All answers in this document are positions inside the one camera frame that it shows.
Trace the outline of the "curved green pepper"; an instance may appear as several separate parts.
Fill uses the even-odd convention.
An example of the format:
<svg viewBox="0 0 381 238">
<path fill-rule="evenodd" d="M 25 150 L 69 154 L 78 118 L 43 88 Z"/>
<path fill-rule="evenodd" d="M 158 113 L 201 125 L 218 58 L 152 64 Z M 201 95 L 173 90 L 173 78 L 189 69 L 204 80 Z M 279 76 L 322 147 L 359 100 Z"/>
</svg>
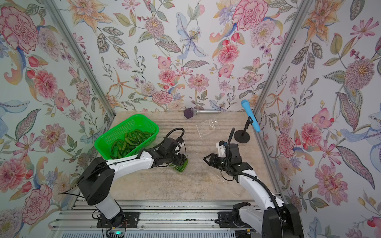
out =
<svg viewBox="0 0 381 238">
<path fill-rule="evenodd" d="M 110 158 L 121 159 L 126 157 L 129 153 L 146 142 L 152 135 L 152 133 L 141 130 L 134 130 L 125 133 L 122 139 L 117 139 L 113 142 L 110 150 Z"/>
</svg>

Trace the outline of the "clear pepper clamshell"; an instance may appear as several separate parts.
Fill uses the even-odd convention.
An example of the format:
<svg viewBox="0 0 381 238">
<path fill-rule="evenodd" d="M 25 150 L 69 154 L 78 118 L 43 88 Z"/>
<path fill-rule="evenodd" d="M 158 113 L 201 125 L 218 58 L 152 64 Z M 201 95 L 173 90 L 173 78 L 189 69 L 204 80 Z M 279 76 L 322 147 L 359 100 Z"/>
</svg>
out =
<svg viewBox="0 0 381 238">
<path fill-rule="evenodd" d="M 179 166 L 175 164 L 171 164 L 170 167 L 176 170 L 177 172 L 182 173 L 187 168 L 188 162 L 189 162 L 188 158 L 185 157 Z"/>
<path fill-rule="evenodd" d="M 201 139 L 205 139 L 221 130 L 216 117 L 204 119 L 196 123 L 195 126 Z"/>
</svg>

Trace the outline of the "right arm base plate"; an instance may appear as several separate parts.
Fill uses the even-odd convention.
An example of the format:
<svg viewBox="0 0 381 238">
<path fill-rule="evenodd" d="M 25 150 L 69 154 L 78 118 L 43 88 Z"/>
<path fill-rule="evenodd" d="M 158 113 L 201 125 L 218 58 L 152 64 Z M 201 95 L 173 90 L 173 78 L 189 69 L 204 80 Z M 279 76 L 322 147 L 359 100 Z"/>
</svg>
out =
<svg viewBox="0 0 381 238">
<path fill-rule="evenodd" d="M 219 228 L 248 228 L 247 224 L 239 222 L 232 215 L 232 212 L 218 212 L 218 218 L 214 221 Z"/>
</svg>

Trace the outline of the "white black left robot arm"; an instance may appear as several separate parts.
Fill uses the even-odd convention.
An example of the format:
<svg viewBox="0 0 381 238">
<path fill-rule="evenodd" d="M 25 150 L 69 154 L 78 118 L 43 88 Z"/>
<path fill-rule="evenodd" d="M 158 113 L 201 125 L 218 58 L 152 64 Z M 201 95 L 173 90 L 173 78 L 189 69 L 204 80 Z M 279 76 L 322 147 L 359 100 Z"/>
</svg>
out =
<svg viewBox="0 0 381 238">
<path fill-rule="evenodd" d="M 187 158 L 180 151 L 185 148 L 182 138 L 165 138 L 157 146 L 141 150 L 137 155 L 105 160 L 97 157 L 79 177 L 77 186 L 90 206 L 95 206 L 108 220 L 123 216 L 119 204 L 112 198 L 110 188 L 117 179 L 152 168 L 172 165 L 182 169 Z"/>
</svg>

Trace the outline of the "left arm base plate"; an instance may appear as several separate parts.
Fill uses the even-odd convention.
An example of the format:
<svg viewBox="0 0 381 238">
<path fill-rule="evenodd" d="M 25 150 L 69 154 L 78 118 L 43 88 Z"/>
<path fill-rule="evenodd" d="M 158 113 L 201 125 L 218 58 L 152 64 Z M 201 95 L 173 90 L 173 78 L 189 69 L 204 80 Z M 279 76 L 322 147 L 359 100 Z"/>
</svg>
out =
<svg viewBox="0 0 381 238">
<path fill-rule="evenodd" d="M 140 219 L 139 212 L 124 212 L 119 213 L 116 217 L 112 219 L 107 219 L 103 213 L 100 213 L 97 219 L 97 228 L 137 228 Z"/>
</svg>

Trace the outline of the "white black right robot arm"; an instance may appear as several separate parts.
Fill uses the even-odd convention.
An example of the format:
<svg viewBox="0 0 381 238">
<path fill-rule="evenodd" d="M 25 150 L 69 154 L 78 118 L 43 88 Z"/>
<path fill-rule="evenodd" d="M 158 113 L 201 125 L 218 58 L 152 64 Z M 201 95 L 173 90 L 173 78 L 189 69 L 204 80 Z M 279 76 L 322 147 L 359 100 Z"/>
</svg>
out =
<svg viewBox="0 0 381 238">
<path fill-rule="evenodd" d="M 219 213 L 215 221 L 220 225 L 254 229 L 263 238 L 302 238 L 304 231 L 299 211 L 287 204 L 258 178 L 252 166 L 242 161 L 238 144 L 220 141 L 218 152 L 204 157 L 212 168 L 225 172 L 241 185 L 256 205 L 249 202 L 235 204 L 229 213 Z"/>
</svg>

